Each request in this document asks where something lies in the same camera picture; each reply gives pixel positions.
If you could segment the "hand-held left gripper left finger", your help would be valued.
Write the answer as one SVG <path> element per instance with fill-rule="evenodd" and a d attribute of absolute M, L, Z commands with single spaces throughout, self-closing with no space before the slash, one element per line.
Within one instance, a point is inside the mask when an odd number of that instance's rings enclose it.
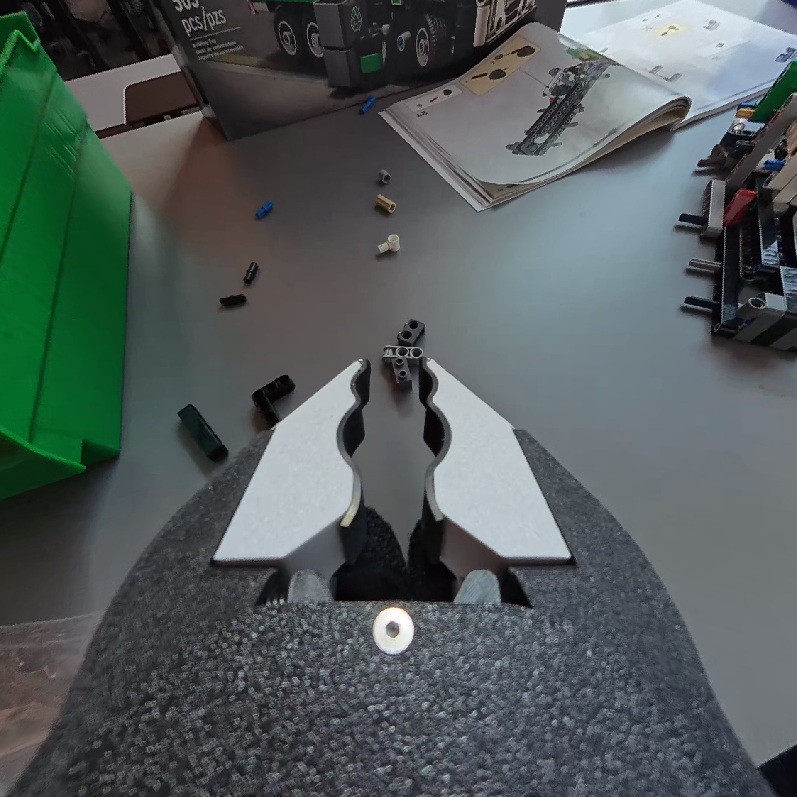
<path fill-rule="evenodd" d="M 342 566 L 364 548 L 371 364 L 357 359 L 279 422 L 214 553 L 218 565 Z"/>

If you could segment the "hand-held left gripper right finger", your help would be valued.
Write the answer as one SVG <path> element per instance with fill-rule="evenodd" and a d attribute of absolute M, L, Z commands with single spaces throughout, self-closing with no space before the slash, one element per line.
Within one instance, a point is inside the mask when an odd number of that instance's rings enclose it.
<path fill-rule="evenodd" d="M 564 564 L 572 553 L 514 426 L 423 359 L 423 549 L 432 563 Z"/>

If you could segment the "grey lego cross connector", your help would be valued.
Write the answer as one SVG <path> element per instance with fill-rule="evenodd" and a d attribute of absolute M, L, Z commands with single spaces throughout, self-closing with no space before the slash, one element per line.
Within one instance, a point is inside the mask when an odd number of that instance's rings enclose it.
<path fill-rule="evenodd" d="M 401 344 L 384 346 L 383 363 L 392 369 L 394 381 L 399 390 L 409 391 L 413 385 L 413 369 L 420 364 L 423 349 Z"/>

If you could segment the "lego truck chassis model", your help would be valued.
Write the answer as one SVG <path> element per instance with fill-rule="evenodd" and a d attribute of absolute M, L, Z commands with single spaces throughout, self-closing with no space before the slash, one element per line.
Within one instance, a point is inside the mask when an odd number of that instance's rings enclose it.
<path fill-rule="evenodd" d="M 713 177 L 698 214 L 678 223 L 715 245 L 687 270 L 712 281 L 712 296 L 686 296 L 714 336 L 796 353 L 796 64 L 758 100 L 741 103 L 732 124 L 697 169 Z"/>

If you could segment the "black angled lego beam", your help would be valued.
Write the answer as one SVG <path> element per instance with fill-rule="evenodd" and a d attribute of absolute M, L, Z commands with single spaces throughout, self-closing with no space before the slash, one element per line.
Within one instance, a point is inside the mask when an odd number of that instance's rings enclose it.
<path fill-rule="evenodd" d="M 283 374 L 252 393 L 252 402 L 268 430 L 273 429 L 281 420 L 276 403 L 293 393 L 295 387 L 292 378 L 288 374 Z"/>

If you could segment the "dark green lego beam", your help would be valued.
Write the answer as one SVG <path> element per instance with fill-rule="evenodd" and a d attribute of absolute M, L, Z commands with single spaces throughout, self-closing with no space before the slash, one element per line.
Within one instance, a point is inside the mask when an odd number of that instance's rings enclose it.
<path fill-rule="evenodd" d="M 194 405 L 184 406 L 177 415 L 186 432 L 208 459 L 222 462 L 228 457 L 228 449 Z"/>

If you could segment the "lego instruction booklet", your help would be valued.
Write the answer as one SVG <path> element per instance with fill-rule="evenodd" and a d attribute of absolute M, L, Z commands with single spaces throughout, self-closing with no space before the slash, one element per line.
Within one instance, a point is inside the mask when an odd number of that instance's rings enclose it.
<path fill-rule="evenodd" d="M 795 47 L 795 34 L 706 2 L 660 2 L 581 42 L 534 22 L 381 116 L 480 211 L 767 92 Z"/>

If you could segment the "lego set cardboard box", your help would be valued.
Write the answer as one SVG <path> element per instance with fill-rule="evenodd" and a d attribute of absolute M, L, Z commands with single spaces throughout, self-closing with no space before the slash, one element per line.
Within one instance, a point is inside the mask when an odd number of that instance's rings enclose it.
<path fill-rule="evenodd" d="M 565 1 L 159 1 L 172 53 L 227 139 L 465 71 Z"/>

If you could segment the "clear plastic bag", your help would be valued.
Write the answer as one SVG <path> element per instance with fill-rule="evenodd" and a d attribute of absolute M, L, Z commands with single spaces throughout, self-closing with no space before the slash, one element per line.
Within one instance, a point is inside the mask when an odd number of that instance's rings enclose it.
<path fill-rule="evenodd" d="M 49 734 L 102 615 L 1 627 L 1 795 Z"/>

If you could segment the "green plastic bin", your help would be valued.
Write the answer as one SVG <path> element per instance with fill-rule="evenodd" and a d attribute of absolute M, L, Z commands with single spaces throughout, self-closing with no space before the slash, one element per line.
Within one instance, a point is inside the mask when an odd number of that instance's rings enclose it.
<path fill-rule="evenodd" d="M 120 452 L 132 190 L 25 13 L 1 44 L 6 499 Z"/>

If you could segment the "person's dark clothing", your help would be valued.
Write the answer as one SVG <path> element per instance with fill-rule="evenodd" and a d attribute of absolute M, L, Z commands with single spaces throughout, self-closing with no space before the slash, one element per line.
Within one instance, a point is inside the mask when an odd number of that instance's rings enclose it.
<path fill-rule="evenodd" d="M 796 796 L 796 744 L 759 765 L 759 771 L 778 796 Z"/>

